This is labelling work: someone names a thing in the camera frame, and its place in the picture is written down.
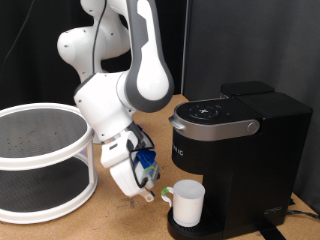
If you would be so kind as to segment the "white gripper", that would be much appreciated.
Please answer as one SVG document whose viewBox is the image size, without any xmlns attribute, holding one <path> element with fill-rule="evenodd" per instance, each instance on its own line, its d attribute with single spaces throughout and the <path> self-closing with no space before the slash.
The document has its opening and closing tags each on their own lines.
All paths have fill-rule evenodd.
<svg viewBox="0 0 320 240">
<path fill-rule="evenodd" d="M 126 159 L 110 168 L 110 173 L 121 191 L 128 197 L 142 196 L 147 202 L 155 198 L 151 189 L 157 181 L 157 163 L 144 168 L 141 163 L 134 165 Z"/>
</svg>

